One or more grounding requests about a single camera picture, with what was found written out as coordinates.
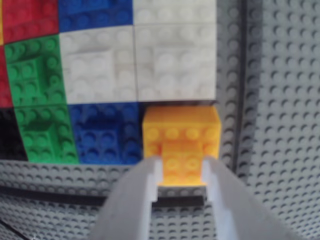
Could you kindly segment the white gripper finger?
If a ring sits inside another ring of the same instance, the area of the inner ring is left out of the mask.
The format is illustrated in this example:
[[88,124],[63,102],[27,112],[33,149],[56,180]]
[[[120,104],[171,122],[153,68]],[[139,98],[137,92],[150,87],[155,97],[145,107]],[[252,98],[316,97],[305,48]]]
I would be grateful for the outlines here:
[[212,204],[219,240],[299,240],[248,191],[246,185],[223,162],[206,156],[202,181]]
[[116,184],[100,209],[95,224],[97,240],[147,240],[152,203],[158,200],[162,160],[153,156],[130,169]]

